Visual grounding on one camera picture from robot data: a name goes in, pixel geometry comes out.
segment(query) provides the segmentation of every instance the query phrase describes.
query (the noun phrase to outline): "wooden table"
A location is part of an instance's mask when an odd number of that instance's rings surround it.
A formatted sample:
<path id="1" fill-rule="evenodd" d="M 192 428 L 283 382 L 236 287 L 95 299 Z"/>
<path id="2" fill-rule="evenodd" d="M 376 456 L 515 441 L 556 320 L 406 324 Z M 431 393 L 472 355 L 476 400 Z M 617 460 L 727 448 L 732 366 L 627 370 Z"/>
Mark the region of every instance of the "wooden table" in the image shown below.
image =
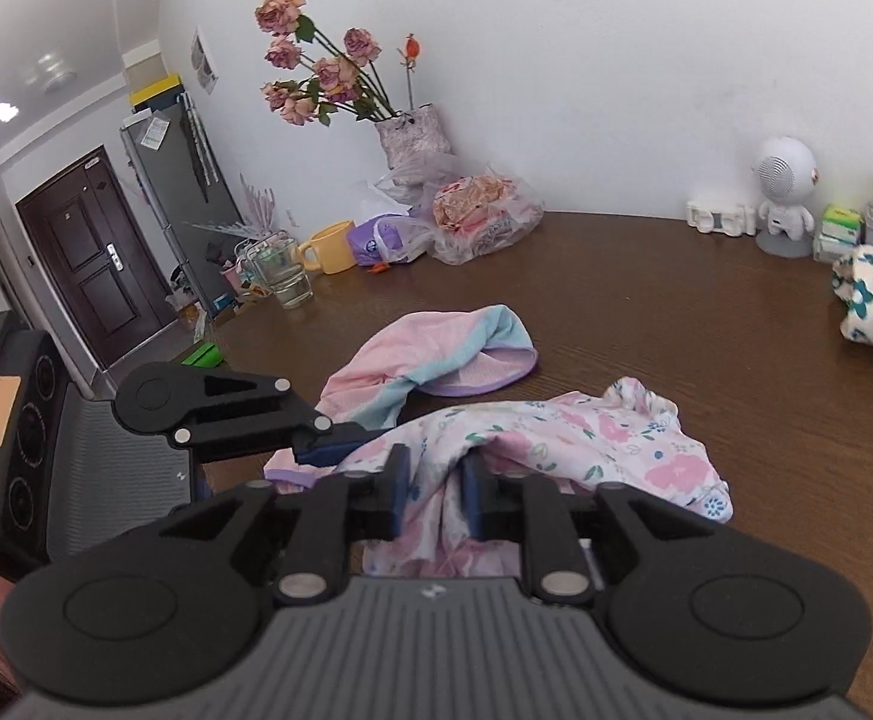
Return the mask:
<path id="1" fill-rule="evenodd" d="M 385 274 L 321 276 L 294 311 L 260 303 L 219 331 L 236 370 L 286 376 L 316 403 L 373 333 L 413 311 L 505 303 L 540 351 L 529 377 L 482 399 L 601 394 L 622 375 L 679 406 L 730 484 L 732 526 L 833 567 L 873 613 L 873 349 L 848 343 L 829 270 L 684 223 L 548 214 L 464 266 L 425 257 Z M 449 405 L 414 394 L 404 416 Z M 214 469 L 217 485 L 260 459 Z M 873 640 L 851 698 L 873 715 Z"/>

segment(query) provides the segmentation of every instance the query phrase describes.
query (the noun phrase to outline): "vase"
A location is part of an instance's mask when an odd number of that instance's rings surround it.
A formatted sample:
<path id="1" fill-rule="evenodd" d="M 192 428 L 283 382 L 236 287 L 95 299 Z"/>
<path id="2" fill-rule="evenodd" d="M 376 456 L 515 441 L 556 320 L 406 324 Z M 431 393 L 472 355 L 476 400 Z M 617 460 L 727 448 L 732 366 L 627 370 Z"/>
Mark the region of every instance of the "vase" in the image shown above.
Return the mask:
<path id="1" fill-rule="evenodd" d="M 380 145 L 386 153 L 386 163 L 390 170 L 401 165 L 417 151 L 449 154 L 449 141 L 443 134 L 436 108 L 432 104 L 404 111 L 384 122 L 376 122 L 374 127 L 380 134 Z M 394 183 L 413 186 L 422 184 L 423 177 L 406 175 L 395 179 Z"/>

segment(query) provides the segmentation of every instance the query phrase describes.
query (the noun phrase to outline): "yellow mug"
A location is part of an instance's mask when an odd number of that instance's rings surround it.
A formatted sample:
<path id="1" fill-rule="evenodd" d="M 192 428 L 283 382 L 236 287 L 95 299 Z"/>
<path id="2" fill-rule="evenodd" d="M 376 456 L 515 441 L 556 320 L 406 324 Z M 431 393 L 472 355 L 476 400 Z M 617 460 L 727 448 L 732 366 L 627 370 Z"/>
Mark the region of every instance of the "yellow mug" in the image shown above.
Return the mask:
<path id="1" fill-rule="evenodd" d="M 356 264 L 350 243 L 346 234 L 355 228 L 353 220 L 338 221 L 325 227 L 318 233 L 313 233 L 310 240 L 300 244 L 300 258 L 307 271 L 323 271 L 324 274 L 339 274 Z M 307 251 L 313 250 L 316 262 L 307 257 Z"/>

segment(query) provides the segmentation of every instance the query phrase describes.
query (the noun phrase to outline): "pink floral cloth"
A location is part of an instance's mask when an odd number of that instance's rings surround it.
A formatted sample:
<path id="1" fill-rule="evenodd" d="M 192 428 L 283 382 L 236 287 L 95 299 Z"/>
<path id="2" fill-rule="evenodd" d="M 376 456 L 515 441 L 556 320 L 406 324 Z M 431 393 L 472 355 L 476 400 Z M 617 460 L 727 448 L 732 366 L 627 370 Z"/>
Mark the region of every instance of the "pink floral cloth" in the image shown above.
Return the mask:
<path id="1" fill-rule="evenodd" d="M 566 493 L 625 482 L 719 522 L 733 514 L 728 485 L 706 448 L 681 432 L 676 405 L 632 378 L 620 379 L 598 398 L 569 392 L 548 401 L 443 409 L 391 429 L 336 470 L 380 469 L 395 443 L 408 446 L 412 459 L 404 534 L 368 546 L 367 574 L 520 573 L 516 544 L 469 538 L 459 477 L 451 471 L 472 447 L 481 447 L 493 471 L 522 466 L 542 472 Z"/>

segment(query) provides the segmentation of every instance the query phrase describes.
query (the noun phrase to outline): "glass cup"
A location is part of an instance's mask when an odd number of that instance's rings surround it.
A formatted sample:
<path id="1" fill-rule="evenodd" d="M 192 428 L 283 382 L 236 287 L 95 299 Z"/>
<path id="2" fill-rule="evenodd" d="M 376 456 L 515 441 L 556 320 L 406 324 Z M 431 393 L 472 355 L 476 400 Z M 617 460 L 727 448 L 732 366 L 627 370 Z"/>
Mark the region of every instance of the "glass cup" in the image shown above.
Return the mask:
<path id="1" fill-rule="evenodd" d="M 313 287 L 294 239 L 274 235 L 248 245 L 241 256 L 257 282 L 276 295 L 284 308 L 295 308 L 313 297 Z"/>

